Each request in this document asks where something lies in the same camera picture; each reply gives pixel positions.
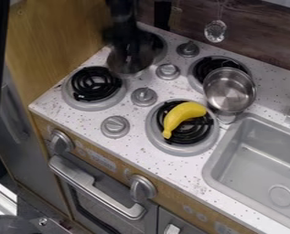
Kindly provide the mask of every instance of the white countertop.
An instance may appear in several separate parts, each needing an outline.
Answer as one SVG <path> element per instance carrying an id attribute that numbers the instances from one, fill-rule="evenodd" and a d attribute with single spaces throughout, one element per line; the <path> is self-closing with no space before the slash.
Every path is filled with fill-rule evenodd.
<path id="1" fill-rule="evenodd" d="M 145 135 L 145 117 L 152 107 L 137 107 L 131 102 L 133 90 L 149 87 L 158 94 L 158 101 L 169 99 L 191 99 L 206 103 L 202 94 L 193 90 L 185 77 L 188 67 L 196 59 L 219 55 L 238 59 L 252 72 L 258 92 L 255 103 L 248 112 L 258 114 L 268 120 L 284 123 L 285 115 L 290 108 L 290 71 L 280 69 L 261 61 L 213 46 L 196 43 L 200 54 L 196 58 L 182 58 L 176 52 L 177 45 L 188 41 L 186 37 L 175 35 L 154 27 L 144 26 L 147 30 L 162 36 L 168 44 L 166 57 L 158 64 L 173 63 L 181 68 L 181 76 L 176 80 L 161 80 L 156 76 L 156 64 L 152 65 L 140 79 L 127 80 L 128 92 L 124 99 L 112 108 L 101 112 L 82 112 L 71 108 L 63 99 L 59 82 L 29 105 L 29 109 L 54 122 L 72 133 L 96 144 L 135 167 L 145 170 L 169 185 L 181 190 L 220 213 L 237 220 L 244 226 L 261 233 L 290 234 L 290 229 L 268 218 L 267 216 L 225 196 L 211 188 L 202 178 L 202 168 L 213 152 L 213 148 L 204 154 L 191 157 L 176 157 L 165 154 L 155 148 Z M 104 65 L 109 48 L 101 49 L 85 61 L 81 67 Z M 100 130 L 102 121 L 112 115 L 121 115 L 128 119 L 131 131 L 121 139 L 109 139 Z M 220 128 L 220 138 L 225 134 L 226 126 Z"/>

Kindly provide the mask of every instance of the stove knob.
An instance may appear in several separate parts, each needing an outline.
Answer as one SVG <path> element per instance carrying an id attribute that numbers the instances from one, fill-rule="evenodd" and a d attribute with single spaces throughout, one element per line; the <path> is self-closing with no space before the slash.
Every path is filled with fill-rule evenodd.
<path id="1" fill-rule="evenodd" d="M 174 80 L 180 75 L 179 68 L 174 64 L 162 64 L 156 69 L 156 75 L 163 80 Z"/>
<path id="2" fill-rule="evenodd" d="M 64 154 L 74 149 L 71 139 L 60 130 L 53 130 L 51 134 L 50 148 L 54 154 Z"/>
<path id="3" fill-rule="evenodd" d="M 131 177 L 131 197 L 135 202 L 145 202 L 156 197 L 156 188 L 147 178 L 141 175 Z"/>
<path id="4" fill-rule="evenodd" d="M 106 118 L 101 125 L 102 133 L 112 139 L 121 138 L 129 133 L 130 124 L 122 116 Z"/>
<path id="5" fill-rule="evenodd" d="M 149 88 L 140 88 L 132 93 L 133 104 L 141 107 L 151 106 L 157 101 L 157 95 L 154 90 Z"/>
<path id="6" fill-rule="evenodd" d="M 199 54 L 199 47 L 190 40 L 188 43 L 179 45 L 177 47 L 177 53 L 182 57 L 193 58 Z"/>

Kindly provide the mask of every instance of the stainless steel sink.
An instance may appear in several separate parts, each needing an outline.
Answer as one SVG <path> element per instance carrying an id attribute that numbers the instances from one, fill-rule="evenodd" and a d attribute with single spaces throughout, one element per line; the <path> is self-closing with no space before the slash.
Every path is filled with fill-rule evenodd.
<path id="1" fill-rule="evenodd" d="M 290 228 L 290 130 L 247 114 L 203 169 L 213 188 Z"/>

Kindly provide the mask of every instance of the stainless steel pot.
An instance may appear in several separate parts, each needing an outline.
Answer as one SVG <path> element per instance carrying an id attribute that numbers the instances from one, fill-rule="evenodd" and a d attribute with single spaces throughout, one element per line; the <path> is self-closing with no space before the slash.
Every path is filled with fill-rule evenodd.
<path id="1" fill-rule="evenodd" d="M 252 105 L 256 97 L 256 87 L 252 78 L 234 68 L 213 70 L 204 79 L 203 90 L 209 105 L 218 111 L 221 120 L 224 115 L 236 116 L 243 112 Z"/>

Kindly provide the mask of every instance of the yellow banana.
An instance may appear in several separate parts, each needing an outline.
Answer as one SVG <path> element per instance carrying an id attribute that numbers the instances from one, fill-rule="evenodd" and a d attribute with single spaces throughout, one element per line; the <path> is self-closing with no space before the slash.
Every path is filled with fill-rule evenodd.
<path id="1" fill-rule="evenodd" d="M 169 139 L 172 136 L 172 131 L 175 130 L 182 122 L 204 116 L 207 113 L 207 109 L 196 102 L 183 102 L 174 107 L 164 119 L 164 131 L 163 136 Z"/>

